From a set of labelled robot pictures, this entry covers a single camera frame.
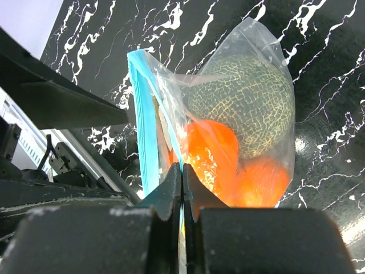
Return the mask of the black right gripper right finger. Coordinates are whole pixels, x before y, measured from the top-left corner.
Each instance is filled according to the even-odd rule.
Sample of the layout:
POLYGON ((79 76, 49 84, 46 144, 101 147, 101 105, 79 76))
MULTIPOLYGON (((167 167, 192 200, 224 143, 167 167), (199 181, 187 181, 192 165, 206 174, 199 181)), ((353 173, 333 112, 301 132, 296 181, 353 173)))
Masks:
POLYGON ((336 223, 316 209, 228 207, 182 172, 188 273, 354 273, 336 223))

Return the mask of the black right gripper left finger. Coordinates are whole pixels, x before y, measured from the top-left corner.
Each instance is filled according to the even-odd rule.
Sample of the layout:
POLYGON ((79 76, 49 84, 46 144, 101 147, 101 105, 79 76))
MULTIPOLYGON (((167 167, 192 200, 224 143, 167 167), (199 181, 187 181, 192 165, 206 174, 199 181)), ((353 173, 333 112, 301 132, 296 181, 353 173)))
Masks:
POLYGON ((181 168, 138 205, 35 207, 3 253, 2 273, 177 273, 181 168))

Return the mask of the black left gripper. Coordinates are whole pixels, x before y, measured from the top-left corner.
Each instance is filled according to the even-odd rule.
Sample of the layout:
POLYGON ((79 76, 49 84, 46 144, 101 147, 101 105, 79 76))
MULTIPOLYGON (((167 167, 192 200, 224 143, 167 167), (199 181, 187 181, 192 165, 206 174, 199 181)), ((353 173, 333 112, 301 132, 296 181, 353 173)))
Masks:
MULTIPOLYGON (((1 88, 40 129, 72 129, 128 123, 125 110, 85 91, 34 58, 1 30, 1 88)), ((1 179, 86 186, 85 173, 73 166, 63 143, 26 152, 21 128, 1 118, 1 179)))

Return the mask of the clear blue-zip food bag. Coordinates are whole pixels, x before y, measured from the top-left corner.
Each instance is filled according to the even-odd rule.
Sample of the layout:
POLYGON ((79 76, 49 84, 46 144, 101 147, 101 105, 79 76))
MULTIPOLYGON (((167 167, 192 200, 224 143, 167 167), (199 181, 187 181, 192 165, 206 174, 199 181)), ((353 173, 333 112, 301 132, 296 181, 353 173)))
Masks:
POLYGON ((173 163, 231 207, 274 207, 293 179, 295 96, 279 40, 239 23, 196 74, 176 74, 146 50, 127 55, 143 192, 173 163))

